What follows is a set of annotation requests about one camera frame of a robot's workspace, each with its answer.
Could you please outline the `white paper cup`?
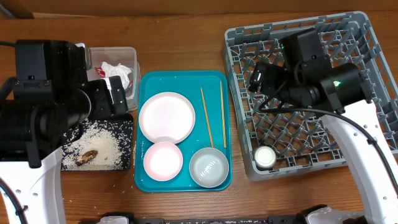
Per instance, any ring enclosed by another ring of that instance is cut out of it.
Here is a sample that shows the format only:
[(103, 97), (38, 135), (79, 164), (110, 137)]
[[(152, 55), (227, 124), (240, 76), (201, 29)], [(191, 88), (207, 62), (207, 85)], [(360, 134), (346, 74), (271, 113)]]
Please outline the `white paper cup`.
[(272, 170), (276, 164), (276, 153), (269, 146), (260, 146), (253, 152), (254, 162), (259, 170)]

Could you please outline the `small pink bowl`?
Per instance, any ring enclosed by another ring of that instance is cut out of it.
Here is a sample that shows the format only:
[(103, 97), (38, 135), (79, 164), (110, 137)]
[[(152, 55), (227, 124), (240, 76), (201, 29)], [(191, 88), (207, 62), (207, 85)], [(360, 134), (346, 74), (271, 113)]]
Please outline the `small pink bowl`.
[(171, 142), (155, 143), (144, 154), (144, 170), (156, 181), (165, 182), (173, 179), (182, 166), (182, 152)]

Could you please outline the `red foil snack wrapper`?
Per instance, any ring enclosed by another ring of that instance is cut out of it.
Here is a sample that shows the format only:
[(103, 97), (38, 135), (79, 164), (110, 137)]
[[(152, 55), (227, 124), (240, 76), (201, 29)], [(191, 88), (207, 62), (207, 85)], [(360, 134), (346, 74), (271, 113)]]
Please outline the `red foil snack wrapper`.
[(101, 79), (103, 79), (104, 71), (102, 71), (101, 67), (96, 67), (95, 70), (96, 70), (96, 73), (101, 77)]

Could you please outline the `brown food scrap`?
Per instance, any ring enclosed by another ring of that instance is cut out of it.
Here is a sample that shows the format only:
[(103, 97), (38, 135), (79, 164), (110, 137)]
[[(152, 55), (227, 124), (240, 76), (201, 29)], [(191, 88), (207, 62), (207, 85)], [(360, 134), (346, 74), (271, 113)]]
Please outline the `brown food scrap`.
[(85, 152), (84, 154), (78, 156), (76, 158), (75, 164), (77, 166), (82, 166), (83, 164), (86, 164), (87, 162), (91, 161), (98, 155), (97, 150), (90, 150)]

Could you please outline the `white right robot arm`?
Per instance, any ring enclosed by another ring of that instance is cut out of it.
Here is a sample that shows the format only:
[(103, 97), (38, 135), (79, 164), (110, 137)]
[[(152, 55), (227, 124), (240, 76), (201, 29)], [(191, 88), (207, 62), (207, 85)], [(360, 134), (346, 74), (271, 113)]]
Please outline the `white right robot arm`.
[(296, 214), (295, 223), (396, 223), (397, 162), (365, 77), (353, 63), (334, 67), (313, 28), (279, 43), (283, 66), (258, 62), (249, 90), (285, 103), (276, 114), (309, 112), (321, 119), (343, 153), (364, 207), (356, 214), (317, 205)]

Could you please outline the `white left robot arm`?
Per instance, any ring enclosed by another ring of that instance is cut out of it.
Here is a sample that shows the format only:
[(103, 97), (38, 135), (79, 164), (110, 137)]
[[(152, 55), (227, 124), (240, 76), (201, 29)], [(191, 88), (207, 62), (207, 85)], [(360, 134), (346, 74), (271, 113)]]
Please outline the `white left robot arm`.
[(1, 87), (1, 195), (10, 223), (65, 223), (62, 137), (85, 119), (127, 112), (119, 76), (89, 80), (90, 50), (64, 40), (12, 43)]

